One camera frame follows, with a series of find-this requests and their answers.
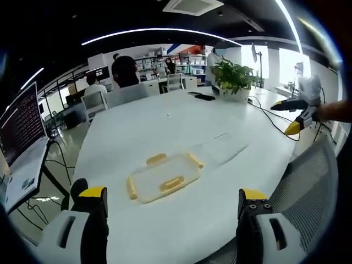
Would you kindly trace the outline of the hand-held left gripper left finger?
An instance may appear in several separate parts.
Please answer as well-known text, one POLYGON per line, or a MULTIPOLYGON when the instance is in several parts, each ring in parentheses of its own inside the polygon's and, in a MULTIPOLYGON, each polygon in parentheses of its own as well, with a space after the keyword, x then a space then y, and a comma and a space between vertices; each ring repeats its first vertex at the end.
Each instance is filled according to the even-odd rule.
POLYGON ((107 188, 82 191, 43 231, 42 263, 107 263, 107 188))

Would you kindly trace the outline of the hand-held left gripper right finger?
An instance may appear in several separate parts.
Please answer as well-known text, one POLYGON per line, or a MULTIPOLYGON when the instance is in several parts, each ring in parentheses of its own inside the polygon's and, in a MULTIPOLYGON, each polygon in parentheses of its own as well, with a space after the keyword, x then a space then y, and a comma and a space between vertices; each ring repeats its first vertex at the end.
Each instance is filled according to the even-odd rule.
POLYGON ((281 213, 274 213, 267 196, 240 189, 236 228, 237 263, 300 263, 300 233, 281 213))

